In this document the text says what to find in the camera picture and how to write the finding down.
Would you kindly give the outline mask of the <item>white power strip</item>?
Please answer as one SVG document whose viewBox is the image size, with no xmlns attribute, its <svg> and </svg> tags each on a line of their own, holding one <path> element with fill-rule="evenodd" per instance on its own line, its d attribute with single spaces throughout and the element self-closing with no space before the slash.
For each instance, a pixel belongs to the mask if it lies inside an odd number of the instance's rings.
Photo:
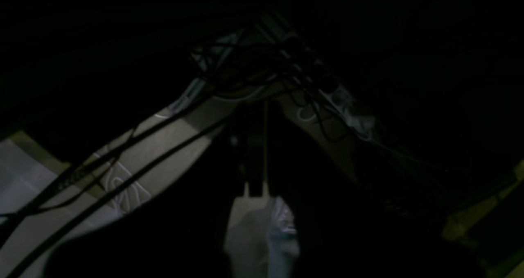
<svg viewBox="0 0 524 278">
<path fill-rule="evenodd" d="M 366 142 L 374 140 L 375 116 L 358 108 L 356 99 L 344 86 L 337 84 L 327 90 L 320 89 L 319 92 L 358 138 Z"/>
</svg>

